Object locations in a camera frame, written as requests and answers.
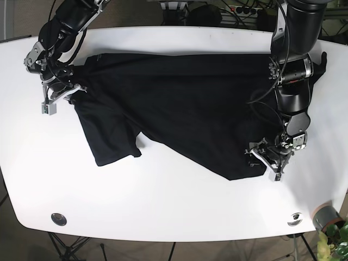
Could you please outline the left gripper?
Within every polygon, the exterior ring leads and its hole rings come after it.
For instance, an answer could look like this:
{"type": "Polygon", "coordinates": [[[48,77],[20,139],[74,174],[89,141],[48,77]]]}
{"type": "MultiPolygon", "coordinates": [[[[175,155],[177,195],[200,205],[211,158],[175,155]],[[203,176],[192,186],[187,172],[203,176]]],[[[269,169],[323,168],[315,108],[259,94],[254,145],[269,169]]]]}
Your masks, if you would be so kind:
{"type": "Polygon", "coordinates": [[[296,151],[306,147],[307,133],[288,135],[282,131],[274,140],[262,138],[260,142],[249,143],[246,155],[250,157],[250,167],[263,164],[270,171],[270,179],[278,182],[282,179],[284,168],[296,151]]]}

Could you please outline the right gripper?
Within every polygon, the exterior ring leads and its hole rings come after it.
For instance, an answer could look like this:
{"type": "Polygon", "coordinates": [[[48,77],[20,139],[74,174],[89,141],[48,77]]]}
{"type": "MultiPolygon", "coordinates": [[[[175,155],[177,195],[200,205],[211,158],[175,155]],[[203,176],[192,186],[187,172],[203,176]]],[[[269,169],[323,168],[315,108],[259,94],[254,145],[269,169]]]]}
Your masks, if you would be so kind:
{"type": "Polygon", "coordinates": [[[62,68],[50,71],[35,69],[34,73],[40,75],[44,101],[41,103],[41,112],[53,115],[57,112],[57,103],[67,100],[71,103],[71,96],[77,91],[87,91],[87,87],[79,83],[72,83],[73,68],[62,68]]]}

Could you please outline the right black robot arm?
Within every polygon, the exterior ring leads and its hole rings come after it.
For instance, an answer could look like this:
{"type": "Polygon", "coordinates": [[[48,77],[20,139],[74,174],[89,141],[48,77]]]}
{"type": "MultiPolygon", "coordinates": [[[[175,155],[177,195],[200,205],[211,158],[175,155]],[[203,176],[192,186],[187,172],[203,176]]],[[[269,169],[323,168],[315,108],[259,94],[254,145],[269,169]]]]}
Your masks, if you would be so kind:
{"type": "Polygon", "coordinates": [[[57,112],[57,102],[69,101],[77,91],[86,87],[74,83],[72,62],[86,37],[89,24],[103,12],[108,1],[63,1],[55,15],[49,12],[38,41],[24,60],[29,73],[39,74],[44,101],[43,114],[57,112]]]}

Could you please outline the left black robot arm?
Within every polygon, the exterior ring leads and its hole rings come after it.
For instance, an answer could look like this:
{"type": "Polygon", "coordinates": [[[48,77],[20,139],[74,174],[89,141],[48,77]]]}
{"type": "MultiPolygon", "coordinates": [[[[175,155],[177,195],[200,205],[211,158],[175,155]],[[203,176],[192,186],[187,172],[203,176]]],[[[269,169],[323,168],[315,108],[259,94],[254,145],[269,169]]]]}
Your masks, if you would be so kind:
{"type": "Polygon", "coordinates": [[[281,131],[274,139],[252,142],[246,154],[261,161],[272,181],[280,181],[291,156],[306,147],[310,125],[308,108],[313,89],[314,63],[310,57],[321,31],[327,1],[277,1],[278,13],[271,38],[269,63],[273,85],[259,97],[252,95],[248,105],[263,104],[274,93],[274,109],[281,131]]]}

